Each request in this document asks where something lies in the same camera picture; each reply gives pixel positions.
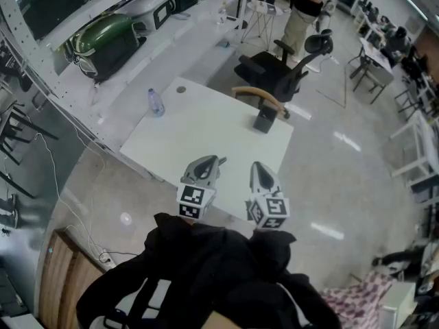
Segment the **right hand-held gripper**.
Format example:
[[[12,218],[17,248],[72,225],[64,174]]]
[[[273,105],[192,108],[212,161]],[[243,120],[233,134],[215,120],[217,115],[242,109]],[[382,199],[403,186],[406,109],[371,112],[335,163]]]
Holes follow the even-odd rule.
[[[277,230],[290,217],[289,199],[283,194],[277,174],[259,161],[250,169],[250,199],[246,207],[259,230]]]

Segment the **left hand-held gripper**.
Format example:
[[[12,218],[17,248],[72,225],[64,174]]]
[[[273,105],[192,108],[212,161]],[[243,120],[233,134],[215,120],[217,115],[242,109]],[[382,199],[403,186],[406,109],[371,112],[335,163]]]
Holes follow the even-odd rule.
[[[199,221],[206,214],[216,196],[215,183],[220,176],[220,166],[227,157],[204,156],[191,162],[180,179],[176,201],[178,215]]]

